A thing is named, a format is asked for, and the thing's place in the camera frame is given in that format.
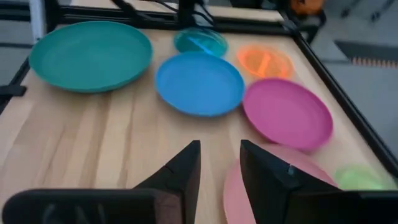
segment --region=wooden tabletop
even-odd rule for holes
[[[154,73],[177,54],[175,32],[143,30],[154,59],[145,74],[124,88],[78,94],[54,88],[31,70],[28,91],[14,97],[0,115],[0,207],[14,193],[39,187],[132,188],[153,174],[193,139],[201,141],[201,183],[196,223],[226,223],[223,182],[239,156],[241,139],[269,145],[248,123],[241,107],[217,118],[179,113],[155,91]],[[238,67],[246,85],[254,78],[239,68],[236,52],[266,43],[290,56],[293,81],[329,108],[334,132],[312,160],[332,177],[348,164],[361,164],[388,177],[372,150],[336,102],[295,42],[288,37],[223,34],[225,59]]]

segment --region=pink plate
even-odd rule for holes
[[[276,78],[253,83],[243,99],[250,122],[267,139],[303,151],[326,143],[333,131],[328,108],[298,84]]]
[[[281,146],[263,146],[268,152],[314,177],[336,186],[333,179],[314,164],[308,156]],[[256,223],[243,185],[241,166],[237,160],[229,170],[224,183],[224,210],[228,224]]]

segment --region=teal plate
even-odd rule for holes
[[[219,33],[209,29],[188,28],[174,37],[174,46],[181,52],[204,52],[222,57],[228,49],[228,43]]]
[[[137,79],[153,50],[141,31],[117,22],[82,22],[51,32],[30,53],[45,82],[70,91],[114,90]]]

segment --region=gray floor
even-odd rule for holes
[[[381,2],[365,0],[350,18],[343,20],[339,15],[347,1],[327,1],[325,11],[328,22],[313,43],[314,51],[322,59],[346,59],[334,45],[334,39],[398,46],[398,26],[395,24],[398,20],[398,2],[380,21],[375,24],[369,22],[371,13]],[[228,0],[210,0],[210,4],[230,5]],[[0,42],[31,43],[29,23],[0,21]],[[0,48],[0,85],[11,80],[29,52],[29,49]],[[398,98],[398,70],[334,63],[326,63],[326,66],[386,144],[398,151],[398,104],[395,101]]]
[[[346,60],[333,40],[353,40],[370,44],[398,46],[398,1],[372,24],[371,13],[383,1],[364,1],[351,17],[340,18],[347,1],[328,1],[325,11],[326,26],[315,39],[312,47],[320,58]],[[398,70],[391,68],[362,67],[325,63],[329,71],[368,119],[385,143],[398,156]]]

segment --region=plate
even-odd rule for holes
[[[221,57],[228,49],[227,41],[209,29],[188,28],[174,37],[175,48],[183,52],[204,52]]]
[[[302,171],[336,186],[333,179],[305,154],[281,146],[262,146],[262,148]],[[235,161],[226,176],[223,203],[228,224],[256,223],[244,188],[239,159]]]
[[[218,116],[237,107],[244,82],[227,61],[189,52],[164,62],[156,74],[159,95],[175,109],[195,116]]]
[[[30,66],[45,82],[94,93],[119,88],[149,66],[152,46],[139,30],[117,22],[82,22],[57,29],[33,48]]]
[[[280,50],[263,45],[247,45],[238,51],[241,66],[257,78],[290,79],[293,75],[291,59]]]
[[[380,175],[366,166],[351,165],[338,169],[335,180],[343,190],[387,190]]]
[[[243,107],[267,139],[305,152],[319,148],[333,132],[328,108],[313,93],[287,80],[254,82],[246,91]]]

